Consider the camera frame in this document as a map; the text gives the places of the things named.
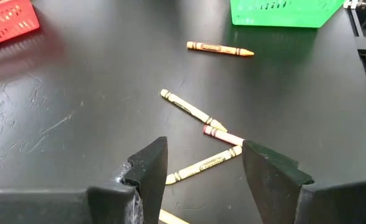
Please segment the red plastic basket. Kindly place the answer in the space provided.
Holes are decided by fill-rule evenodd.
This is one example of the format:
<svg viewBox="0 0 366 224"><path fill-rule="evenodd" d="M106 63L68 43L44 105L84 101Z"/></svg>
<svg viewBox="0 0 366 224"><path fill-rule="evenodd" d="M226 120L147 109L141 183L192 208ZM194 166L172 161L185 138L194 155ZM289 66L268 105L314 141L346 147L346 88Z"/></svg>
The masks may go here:
<svg viewBox="0 0 366 224"><path fill-rule="evenodd" d="M0 42L40 27L30 0L0 0Z"/></svg>

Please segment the green plastic basket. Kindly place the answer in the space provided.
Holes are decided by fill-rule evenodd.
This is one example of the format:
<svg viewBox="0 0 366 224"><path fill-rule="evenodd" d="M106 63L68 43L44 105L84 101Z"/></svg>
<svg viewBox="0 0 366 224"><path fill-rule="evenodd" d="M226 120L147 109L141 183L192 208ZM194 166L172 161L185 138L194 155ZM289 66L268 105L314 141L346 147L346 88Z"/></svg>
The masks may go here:
<svg viewBox="0 0 366 224"><path fill-rule="evenodd" d="M320 28L345 0L230 0L239 26Z"/></svg>

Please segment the yellow crayon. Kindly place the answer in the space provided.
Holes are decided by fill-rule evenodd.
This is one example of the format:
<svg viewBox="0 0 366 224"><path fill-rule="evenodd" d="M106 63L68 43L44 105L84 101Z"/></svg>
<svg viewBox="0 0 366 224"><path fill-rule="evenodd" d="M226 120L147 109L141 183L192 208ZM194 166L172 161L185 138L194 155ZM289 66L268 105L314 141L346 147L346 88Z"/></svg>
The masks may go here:
<svg viewBox="0 0 366 224"><path fill-rule="evenodd" d="M185 167L179 171L168 174L166 178L166 185L171 185L176 182L179 182L183 179L191 177L192 175L198 174L206 169L212 168L224 161L232 159L242 153L242 148L240 146L234 146L228 150L222 151L219 154L216 154L212 157L209 157L205 160L197 162L191 166Z"/></svg>
<svg viewBox="0 0 366 224"><path fill-rule="evenodd" d="M200 121L202 121L204 124L207 124L208 126L211 126L216 129L220 129L221 131L227 132L227 129L216 119L212 118L210 115L206 114L205 112L197 109L197 107L191 105L187 101L181 99L179 96L173 94L169 90L162 89L160 91L160 95L168 100L169 102L173 103L174 105L177 105L182 110L186 111L188 114L194 116L195 118L198 118Z"/></svg>

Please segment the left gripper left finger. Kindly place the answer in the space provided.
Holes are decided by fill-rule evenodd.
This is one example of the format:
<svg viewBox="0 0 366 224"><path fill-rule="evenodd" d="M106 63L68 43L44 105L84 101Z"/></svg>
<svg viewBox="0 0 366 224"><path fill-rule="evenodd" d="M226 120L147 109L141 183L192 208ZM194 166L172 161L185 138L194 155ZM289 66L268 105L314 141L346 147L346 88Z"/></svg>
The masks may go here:
<svg viewBox="0 0 366 224"><path fill-rule="evenodd" d="M168 165L159 137L121 165L114 179L80 189L0 189L0 224L157 224Z"/></svg>

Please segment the orange crayon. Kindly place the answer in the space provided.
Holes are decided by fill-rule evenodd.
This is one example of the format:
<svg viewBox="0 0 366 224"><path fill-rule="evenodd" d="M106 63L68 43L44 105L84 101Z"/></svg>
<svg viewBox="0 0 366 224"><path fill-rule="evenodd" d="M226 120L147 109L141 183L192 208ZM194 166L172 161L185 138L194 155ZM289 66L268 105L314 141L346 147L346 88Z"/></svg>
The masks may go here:
<svg viewBox="0 0 366 224"><path fill-rule="evenodd" d="M158 219L160 221L164 222L165 224L189 224L188 222L186 222L162 209L160 210Z"/></svg>
<svg viewBox="0 0 366 224"><path fill-rule="evenodd" d="M201 42L188 41L186 47L191 50L202 50L207 52L217 52L221 54L238 55L243 57L254 56L254 53L242 48L227 47L223 45L205 44Z"/></svg>

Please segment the pink crayon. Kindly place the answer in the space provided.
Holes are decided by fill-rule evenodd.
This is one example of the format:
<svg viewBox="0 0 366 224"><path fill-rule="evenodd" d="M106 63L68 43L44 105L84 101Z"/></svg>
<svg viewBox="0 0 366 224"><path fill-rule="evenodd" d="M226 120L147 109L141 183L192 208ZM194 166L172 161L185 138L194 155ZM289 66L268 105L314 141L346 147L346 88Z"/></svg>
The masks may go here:
<svg viewBox="0 0 366 224"><path fill-rule="evenodd" d="M236 146L242 146L242 143L244 142L243 138L221 131L220 129L208 125L204 126L203 133Z"/></svg>

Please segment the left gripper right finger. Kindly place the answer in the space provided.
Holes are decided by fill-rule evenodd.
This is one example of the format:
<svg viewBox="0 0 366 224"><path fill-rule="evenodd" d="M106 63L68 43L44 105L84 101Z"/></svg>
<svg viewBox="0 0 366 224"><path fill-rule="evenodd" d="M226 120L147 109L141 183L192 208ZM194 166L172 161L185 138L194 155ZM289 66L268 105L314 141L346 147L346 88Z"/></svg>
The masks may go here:
<svg viewBox="0 0 366 224"><path fill-rule="evenodd" d="M317 184L298 161L249 140L242 162L263 224L366 224L366 181Z"/></svg>

